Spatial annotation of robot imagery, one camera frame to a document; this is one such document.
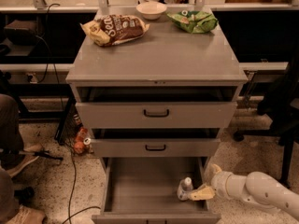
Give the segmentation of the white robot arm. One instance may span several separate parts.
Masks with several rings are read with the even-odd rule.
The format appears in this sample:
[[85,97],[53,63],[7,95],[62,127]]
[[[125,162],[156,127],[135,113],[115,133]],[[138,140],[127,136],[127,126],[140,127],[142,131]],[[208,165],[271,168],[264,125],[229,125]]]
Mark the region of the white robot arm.
[[215,196],[239,200],[268,213],[284,211],[299,220],[299,195],[262,172],[236,175],[213,164],[214,175],[209,185],[203,184],[188,193],[192,201],[210,200]]

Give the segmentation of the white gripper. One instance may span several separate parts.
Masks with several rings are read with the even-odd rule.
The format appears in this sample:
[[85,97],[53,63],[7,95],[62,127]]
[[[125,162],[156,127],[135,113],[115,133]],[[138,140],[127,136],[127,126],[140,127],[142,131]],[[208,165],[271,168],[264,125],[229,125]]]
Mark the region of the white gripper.
[[213,199],[215,193],[227,200],[232,200],[226,188],[228,178],[233,174],[232,172],[223,171],[219,165],[213,163],[211,165],[212,174],[214,175],[211,180],[211,186],[203,184],[198,189],[191,191],[188,198],[192,201],[203,201]]

